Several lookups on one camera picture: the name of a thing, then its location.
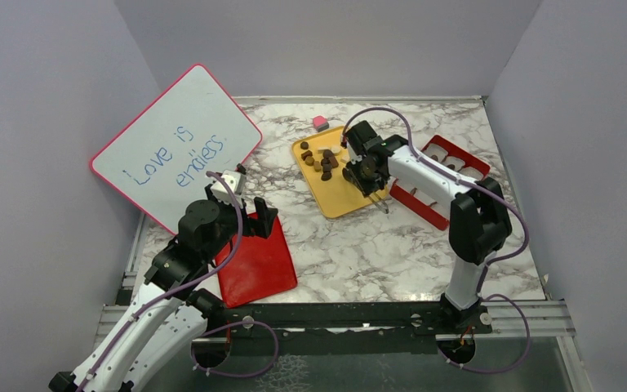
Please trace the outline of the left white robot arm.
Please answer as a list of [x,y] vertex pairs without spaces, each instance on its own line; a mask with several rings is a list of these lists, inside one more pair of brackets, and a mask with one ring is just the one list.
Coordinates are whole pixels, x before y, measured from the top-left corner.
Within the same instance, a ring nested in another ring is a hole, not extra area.
[[278,216],[255,198],[256,211],[210,196],[189,204],[177,235],[153,259],[144,284],[93,353],[73,371],[56,373],[51,391],[138,391],[176,352],[225,325],[222,300],[198,285],[227,250],[236,256],[246,237],[268,238]]

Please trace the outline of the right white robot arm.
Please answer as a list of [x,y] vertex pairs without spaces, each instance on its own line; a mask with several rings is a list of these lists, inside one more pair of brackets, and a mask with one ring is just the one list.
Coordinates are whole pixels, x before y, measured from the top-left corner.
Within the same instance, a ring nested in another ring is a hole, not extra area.
[[417,151],[405,137],[382,138],[366,121],[344,129],[340,144],[350,155],[343,176],[363,197],[371,198],[394,178],[448,210],[455,262],[439,300],[438,321],[449,332],[460,331],[478,311],[488,262],[512,233],[500,184],[491,177],[463,177]]

